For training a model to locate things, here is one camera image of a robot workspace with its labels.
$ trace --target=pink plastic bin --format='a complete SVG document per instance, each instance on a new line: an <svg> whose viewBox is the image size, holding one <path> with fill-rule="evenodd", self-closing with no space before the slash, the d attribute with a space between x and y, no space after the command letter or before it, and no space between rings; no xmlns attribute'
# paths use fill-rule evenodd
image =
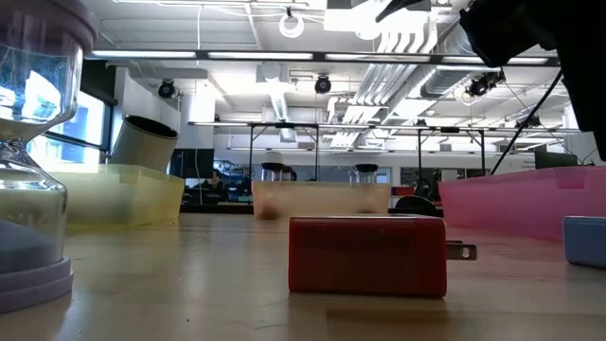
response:
<svg viewBox="0 0 606 341"><path fill-rule="evenodd" d="M606 168L565 167L441 183L446 224L562 241L564 216L606 217Z"/></svg>

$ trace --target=red power adapter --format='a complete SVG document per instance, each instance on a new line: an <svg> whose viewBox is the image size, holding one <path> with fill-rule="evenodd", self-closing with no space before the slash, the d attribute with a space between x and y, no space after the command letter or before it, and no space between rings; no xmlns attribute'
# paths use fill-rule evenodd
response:
<svg viewBox="0 0 606 341"><path fill-rule="evenodd" d="M446 259L474 260L474 245L449 244L442 219L425 216L293 217L292 292L446 295Z"/></svg>

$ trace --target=wooden table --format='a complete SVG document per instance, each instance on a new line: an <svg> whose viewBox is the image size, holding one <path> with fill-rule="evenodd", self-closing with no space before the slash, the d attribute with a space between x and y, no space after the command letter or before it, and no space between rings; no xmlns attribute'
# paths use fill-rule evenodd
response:
<svg viewBox="0 0 606 341"><path fill-rule="evenodd" d="M449 230L479 260L449 263L444 300L291 295L287 225L183 215L71 236L71 296L0 315L2 340L606 340L606 273L561 245Z"/></svg>

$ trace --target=monitor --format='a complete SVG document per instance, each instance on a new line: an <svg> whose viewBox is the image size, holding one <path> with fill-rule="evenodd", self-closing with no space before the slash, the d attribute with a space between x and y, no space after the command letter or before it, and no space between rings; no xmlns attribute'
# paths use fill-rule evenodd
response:
<svg viewBox="0 0 606 341"><path fill-rule="evenodd" d="M568 153L549 153L535 151L535 169L541 170L554 167L578 166L577 157Z"/></svg>
<svg viewBox="0 0 606 341"><path fill-rule="evenodd" d="M177 149L170 158L169 173L184 179L210 179L214 161L215 150Z"/></svg>

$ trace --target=beige plastic bin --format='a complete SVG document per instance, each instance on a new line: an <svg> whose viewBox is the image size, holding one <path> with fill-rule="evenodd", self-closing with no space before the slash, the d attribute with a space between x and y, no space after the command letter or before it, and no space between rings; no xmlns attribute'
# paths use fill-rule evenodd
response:
<svg viewBox="0 0 606 341"><path fill-rule="evenodd" d="M316 214L387 214L391 186L332 182L255 182L255 217L261 220Z"/></svg>
<svg viewBox="0 0 606 341"><path fill-rule="evenodd" d="M50 174L67 187L67 222L133 226L179 216L184 180L127 165L62 165Z"/></svg>

